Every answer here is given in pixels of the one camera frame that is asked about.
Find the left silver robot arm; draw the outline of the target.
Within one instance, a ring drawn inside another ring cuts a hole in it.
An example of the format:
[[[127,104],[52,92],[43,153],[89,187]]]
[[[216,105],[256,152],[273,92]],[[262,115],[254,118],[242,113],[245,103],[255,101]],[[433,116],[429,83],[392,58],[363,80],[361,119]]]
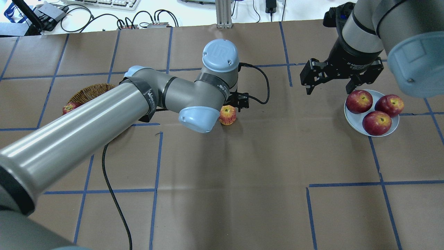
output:
[[[202,61],[195,81],[132,66],[117,87],[1,149],[1,249],[79,250],[28,218],[38,197],[134,122],[148,123],[158,107],[193,131],[210,132],[243,63],[225,39],[206,44]]]

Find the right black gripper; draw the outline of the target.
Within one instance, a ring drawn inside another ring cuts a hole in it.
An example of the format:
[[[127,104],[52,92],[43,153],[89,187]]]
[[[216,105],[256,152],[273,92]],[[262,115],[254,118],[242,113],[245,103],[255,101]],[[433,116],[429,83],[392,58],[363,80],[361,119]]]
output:
[[[300,73],[300,80],[306,94],[311,95],[319,84],[335,79],[350,79],[346,93],[351,94],[363,83],[372,84],[383,69],[378,52],[360,52],[344,42],[336,41],[326,60],[310,58],[307,61]]]

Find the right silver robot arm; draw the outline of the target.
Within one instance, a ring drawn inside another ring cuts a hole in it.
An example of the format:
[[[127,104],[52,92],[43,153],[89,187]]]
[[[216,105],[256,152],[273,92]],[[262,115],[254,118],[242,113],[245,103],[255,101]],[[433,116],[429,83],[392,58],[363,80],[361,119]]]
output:
[[[300,73],[310,95],[316,86],[349,79],[350,94],[372,84],[384,69],[381,52],[399,89],[415,98],[444,93],[442,0],[359,0],[330,8],[323,18],[338,37],[328,56],[311,58]]]

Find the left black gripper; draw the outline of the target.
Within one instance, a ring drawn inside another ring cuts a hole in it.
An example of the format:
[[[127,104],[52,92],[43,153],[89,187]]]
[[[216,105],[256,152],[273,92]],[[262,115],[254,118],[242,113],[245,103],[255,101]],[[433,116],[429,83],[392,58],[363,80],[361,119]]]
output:
[[[249,109],[249,93],[230,92],[230,95],[224,102],[224,106],[236,106],[238,111],[241,111],[241,109]]]

